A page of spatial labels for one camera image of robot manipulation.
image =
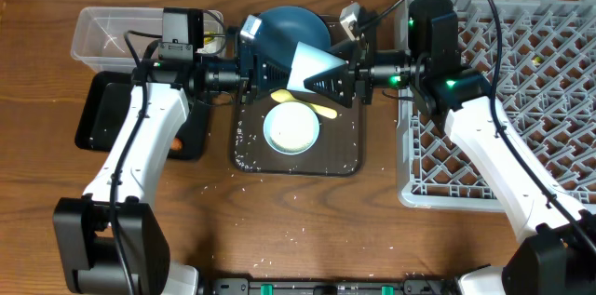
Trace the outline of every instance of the brown tabletop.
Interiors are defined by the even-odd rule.
[[[74,137],[93,72],[70,57],[88,6],[201,7],[239,25],[280,5],[339,14],[351,1],[6,0],[0,24],[0,293],[67,293],[51,215],[78,197],[105,153]],[[391,48],[393,18],[379,31]],[[214,110],[197,162],[169,160],[155,213],[172,258],[207,277],[395,279],[453,276],[505,264],[517,244],[504,214],[412,209],[396,189],[397,105],[375,94],[366,108],[365,162],[349,178],[248,174],[229,162],[231,108]]]

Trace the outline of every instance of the white plastic dish rack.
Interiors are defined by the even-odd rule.
[[[463,63],[490,81],[496,29],[488,3],[452,1]],[[596,212],[596,0],[494,1],[504,39],[498,97],[557,182]],[[407,15],[407,7],[396,15],[396,48],[407,48]],[[397,134],[404,205],[503,210],[466,155],[411,102],[400,102]]]

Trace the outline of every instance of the green light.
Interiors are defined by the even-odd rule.
[[[389,85],[396,86],[401,81],[400,76],[391,76],[389,77]]]

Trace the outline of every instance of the clear plastic bin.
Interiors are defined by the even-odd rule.
[[[220,20],[222,13],[212,10]],[[124,32],[134,30],[148,34],[162,34],[162,8],[151,7],[86,7],[76,23],[71,56],[83,61],[95,72],[111,71],[131,73],[134,59],[124,41]],[[205,15],[205,32],[221,34],[224,29],[210,15]],[[130,36],[139,57],[154,39]],[[224,44],[223,38],[215,38],[199,52],[212,53]]]

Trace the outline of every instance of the white bowl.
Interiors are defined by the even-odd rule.
[[[263,123],[264,139],[281,154],[296,155],[317,141],[318,118],[309,107],[298,102],[281,103]]]

